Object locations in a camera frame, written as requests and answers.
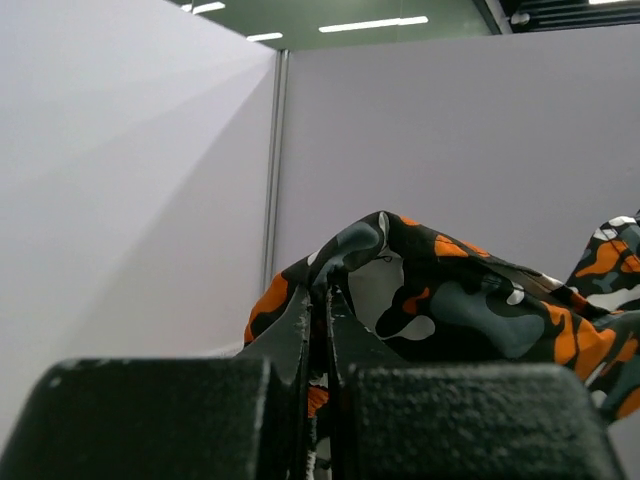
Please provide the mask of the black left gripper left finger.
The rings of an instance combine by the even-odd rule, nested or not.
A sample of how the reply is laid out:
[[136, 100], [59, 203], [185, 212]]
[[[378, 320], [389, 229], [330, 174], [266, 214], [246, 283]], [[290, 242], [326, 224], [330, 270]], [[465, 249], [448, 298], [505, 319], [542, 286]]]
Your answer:
[[302, 479], [311, 304], [233, 357], [70, 359], [34, 385], [5, 479]]

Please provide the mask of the orange camouflage shorts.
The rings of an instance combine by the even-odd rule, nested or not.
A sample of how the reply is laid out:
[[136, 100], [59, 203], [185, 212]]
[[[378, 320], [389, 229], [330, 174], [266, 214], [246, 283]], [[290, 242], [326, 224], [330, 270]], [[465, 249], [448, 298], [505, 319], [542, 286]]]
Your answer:
[[323, 307], [338, 286], [356, 318], [413, 362], [515, 360], [571, 369], [607, 423], [639, 407], [639, 219], [618, 216], [590, 237], [560, 281], [388, 211], [365, 216], [279, 272], [244, 331], [254, 342], [298, 287], [312, 318], [309, 479], [330, 476]]

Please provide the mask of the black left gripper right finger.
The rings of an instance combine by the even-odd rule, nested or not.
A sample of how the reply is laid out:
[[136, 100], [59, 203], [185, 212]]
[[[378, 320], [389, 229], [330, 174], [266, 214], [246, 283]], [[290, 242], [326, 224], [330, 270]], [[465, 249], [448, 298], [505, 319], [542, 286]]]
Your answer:
[[337, 479], [621, 479], [581, 382], [553, 364], [416, 364], [326, 300]]

